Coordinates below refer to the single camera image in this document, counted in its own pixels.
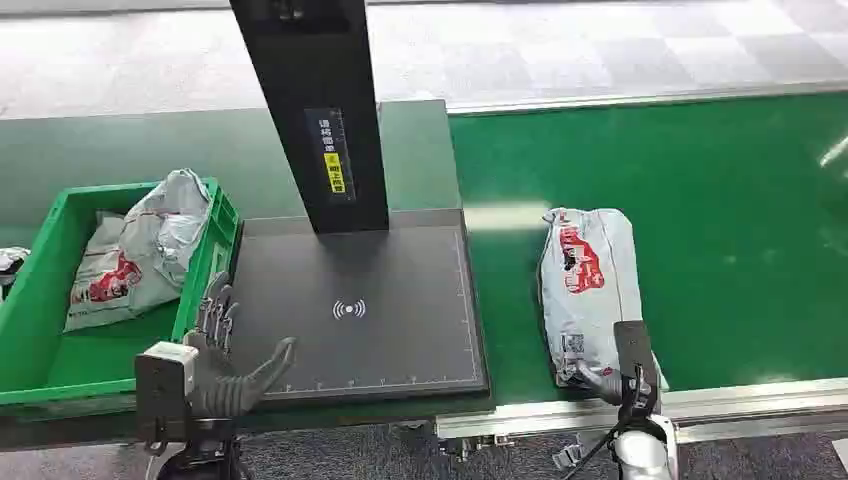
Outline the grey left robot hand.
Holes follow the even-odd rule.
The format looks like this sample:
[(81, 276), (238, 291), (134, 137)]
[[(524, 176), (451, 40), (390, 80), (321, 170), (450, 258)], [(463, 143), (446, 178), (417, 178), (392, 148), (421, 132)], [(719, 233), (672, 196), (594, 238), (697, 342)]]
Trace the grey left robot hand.
[(198, 351), (195, 386), (189, 395), (199, 418), (237, 418), (249, 412), (294, 363), (297, 339), (280, 339), (271, 356), (249, 374), (237, 374), (230, 353), (234, 319), (229, 274), (216, 272), (206, 286), (193, 326), (182, 343)]

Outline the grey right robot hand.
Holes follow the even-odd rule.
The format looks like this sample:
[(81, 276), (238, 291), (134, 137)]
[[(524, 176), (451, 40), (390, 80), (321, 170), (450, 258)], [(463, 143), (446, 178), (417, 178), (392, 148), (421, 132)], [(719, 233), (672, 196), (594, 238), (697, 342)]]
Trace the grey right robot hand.
[(613, 324), (619, 368), (593, 371), (578, 361), (575, 376), (598, 398), (618, 406), (618, 426), (647, 421), (660, 409), (660, 379), (646, 326), (640, 321)]

